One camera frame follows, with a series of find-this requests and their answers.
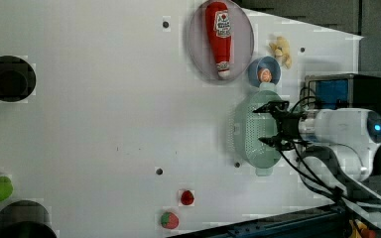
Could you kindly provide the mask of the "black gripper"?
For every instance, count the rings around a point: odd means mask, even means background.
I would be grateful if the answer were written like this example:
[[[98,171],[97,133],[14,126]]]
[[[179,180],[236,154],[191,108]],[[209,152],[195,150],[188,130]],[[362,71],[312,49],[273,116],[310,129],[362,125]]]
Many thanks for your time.
[[[260,142],[275,149],[290,149],[293,143],[301,145],[307,143],[299,131],[299,123],[305,115],[286,111],[289,105],[289,101],[273,100],[253,110],[253,113],[270,113],[277,125],[277,134],[272,137],[261,137]]]

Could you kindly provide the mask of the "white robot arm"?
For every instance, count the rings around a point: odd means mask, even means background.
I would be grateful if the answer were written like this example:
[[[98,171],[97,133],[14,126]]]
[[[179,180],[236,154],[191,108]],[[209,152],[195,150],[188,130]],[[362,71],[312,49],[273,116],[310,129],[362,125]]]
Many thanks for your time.
[[[381,148],[381,116],[364,108],[296,112],[288,106],[274,100],[254,110],[271,115],[277,127],[259,141],[280,153],[303,146],[294,166],[303,184],[381,230],[381,195],[363,184]]]

